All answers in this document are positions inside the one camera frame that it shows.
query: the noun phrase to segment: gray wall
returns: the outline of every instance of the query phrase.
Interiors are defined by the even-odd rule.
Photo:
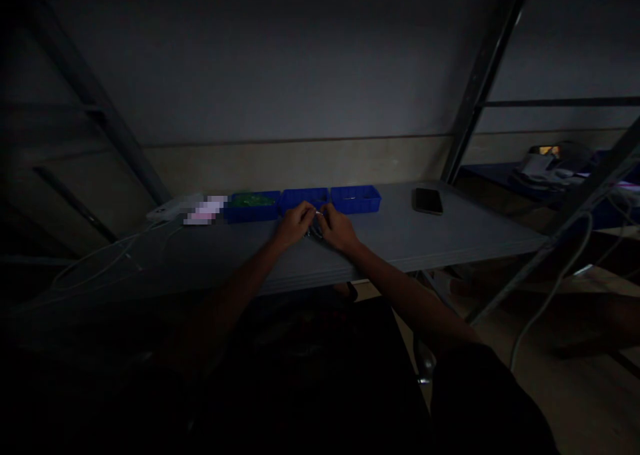
[[[496,0],[51,0],[146,145],[446,133]],[[637,94],[635,0],[528,0],[494,99]],[[623,127],[492,110],[479,130]]]

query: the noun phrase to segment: blue plastic tray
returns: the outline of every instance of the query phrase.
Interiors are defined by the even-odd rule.
[[[228,223],[263,222],[276,220],[278,218],[280,191],[253,193],[256,195],[271,197],[275,203],[273,205],[263,205],[261,207],[225,207],[223,214]],[[231,200],[234,200],[238,195],[244,194],[245,193],[235,193],[231,195]]]
[[[373,185],[355,187],[332,187],[331,201],[342,213],[369,213],[380,210],[382,197]]]
[[[282,192],[280,197],[280,215],[284,215],[286,211],[297,207],[300,202],[307,201],[312,204],[316,210],[320,210],[325,203],[329,202],[329,189],[289,189]]]

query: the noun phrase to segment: black smartphone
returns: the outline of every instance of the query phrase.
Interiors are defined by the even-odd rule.
[[[442,215],[440,192],[431,189],[415,189],[413,191],[413,210]]]

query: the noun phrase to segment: hand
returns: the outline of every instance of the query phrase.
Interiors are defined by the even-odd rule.
[[[302,202],[294,209],[289,209],[275,231],[273,241],[283,249],[289,248],[305,236],[314,214],[315,207],[309,202]]]
[[[326,215],[316,214],[322,228],[322,236],[332,247],[349,254],[360,246],[360,240],[353,230],[349,217],[338,212],[332,203],[323,205],[320,211],[326,213]]]

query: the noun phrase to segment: wall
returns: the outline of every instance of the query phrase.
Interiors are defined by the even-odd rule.
[[[424,136],[449,130],[497,0],[48,1],[180,195],[437,178],[449,139]],[[638,10],[634,0],[528,0],[491,98],[637,95]],[[17,34],[2,98],[74,101]],[[607,148],[637,115],[486,111],[479,131],[501,134],[476,137],[465,163],[573,137]],[[115,232],[143,222],[148,197],[83,117],[2,124],[5,193],[69,246],[104,241],[34,178],[37,163]],[[570,131],[598,128],[616,130]],[[267,141],[278,143],[257,143]]]
[[[443,134],[498,0],[50,0],[145,145]],[[491,97],[633,95],[636,0],[527,0]],[[481,132],[637,109],[491,110]]]

